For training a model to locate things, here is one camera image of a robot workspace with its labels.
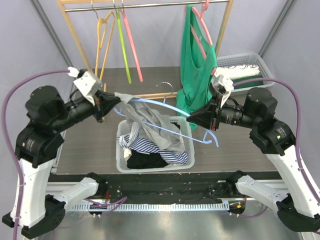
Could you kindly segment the lime green hanger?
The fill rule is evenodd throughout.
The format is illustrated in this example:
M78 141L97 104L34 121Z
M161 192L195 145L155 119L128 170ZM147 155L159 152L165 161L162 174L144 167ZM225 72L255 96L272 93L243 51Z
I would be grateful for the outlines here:
M128 65L126 47L125 47L123 31L122 31L122 24L121 24L121 19L120 19L120 11L119 11L118 8L116 8L115 1L113 0L112 2L113 2L114 8L115 8L115 12L116 12L116 21L117 21L120 46L121 46L121 51L122 51L122 56L123 56L124 69L125 69L127 81L128 81L129 84L131 84L132 83L132 78L131 78L130 69L129 69L129 65Z

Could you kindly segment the blue white striped tank top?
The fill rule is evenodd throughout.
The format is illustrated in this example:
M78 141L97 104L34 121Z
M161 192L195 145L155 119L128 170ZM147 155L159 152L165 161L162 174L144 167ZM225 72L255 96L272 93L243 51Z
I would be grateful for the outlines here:
M160 154L161 158L167 164L186 164L188 161L188 154L174 153L173 151L163 149L161 150L156 143L146 137L140 137L140 124L133 122L130 133L123 134L117 137L118 144L123 148L137 151L143 154Z

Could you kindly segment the yellow velvet hanger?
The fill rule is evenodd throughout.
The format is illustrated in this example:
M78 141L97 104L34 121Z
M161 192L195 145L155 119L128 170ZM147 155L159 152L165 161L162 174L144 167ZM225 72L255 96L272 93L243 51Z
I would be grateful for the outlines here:
M94 10L93 1L90 1L91 8L95 12L97 17L97 48L96 48L96 58L95 58L95 68L94 73L99 78L100 81L103 80L104 71L106 68L107 58L109 55L111 40L114 32L114 27L116 23L116 14L114 11L110 11L105 17L99 17L96 10ZM99 62L101 51L103 50L104 44L106 43L106 48L104 52L104 57L101 65L100 75L98 75Z

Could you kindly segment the grey tank top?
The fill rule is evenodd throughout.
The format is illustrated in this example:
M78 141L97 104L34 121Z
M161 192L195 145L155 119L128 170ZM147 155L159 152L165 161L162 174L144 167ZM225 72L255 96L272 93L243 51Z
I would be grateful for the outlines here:
M132 145L138 137L146 138L156 144L160 150L168 150L178 154L185 151L183 137L178 135L180 130L170 122L168 115L162 115L157 110L151 109L144 102L132 101L130 94L114 94L120 98L117 105L126 116L127 123L132 124L128 146Z

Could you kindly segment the black tank top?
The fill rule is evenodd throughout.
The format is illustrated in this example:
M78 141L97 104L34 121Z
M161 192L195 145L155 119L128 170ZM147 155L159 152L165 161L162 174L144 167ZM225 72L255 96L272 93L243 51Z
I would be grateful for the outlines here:
M174 165L179 163L168 164L166 163L159 153L140 153L135 150L131 150L132 156L126 162L129 169L153 169L153 168L165 168L168 165Z

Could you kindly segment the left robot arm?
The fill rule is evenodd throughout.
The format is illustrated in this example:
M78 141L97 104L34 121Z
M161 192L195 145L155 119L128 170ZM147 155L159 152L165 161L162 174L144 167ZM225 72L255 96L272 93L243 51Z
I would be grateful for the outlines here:
M102 122L121 101L103 91L97 91L93 98L95 103L84 97L64 102L58 90L47 85L35 89L25 104L29 123L19 133L14 152L22 176L18 178L14 207L2 222L9 227L19 225L21 235L29 240L56 229L65 213L84 199L100 200L106 195L106 179L93 172L59 194L46 192L58 149L64 142L62 132L90 117Z

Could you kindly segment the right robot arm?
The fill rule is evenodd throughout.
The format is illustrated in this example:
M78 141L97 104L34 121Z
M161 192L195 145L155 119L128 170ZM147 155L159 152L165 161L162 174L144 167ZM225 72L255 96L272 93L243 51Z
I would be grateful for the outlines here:
M240 170L226 179L226 193L233 198L245 195L256 199L277 213L281 222L294 232L320 230L320 201L305 180L310 173L297 151L298 136L284 122L275 118L278 101L266 88L251 88L244 104L224 104L219 92L193 112L187 121L208 130L217 130L219 124L250 129L249 138L276 167L287 190L276 190L253 179Z

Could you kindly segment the green tank top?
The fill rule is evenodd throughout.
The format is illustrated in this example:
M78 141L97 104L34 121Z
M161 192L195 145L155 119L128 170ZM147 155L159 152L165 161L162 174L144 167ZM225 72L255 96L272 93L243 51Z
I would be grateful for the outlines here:
M218 66L215 47L203 34L192 5L185 8L180 55L180 82L176 107L191 114L212 98L209 87L212 71Z

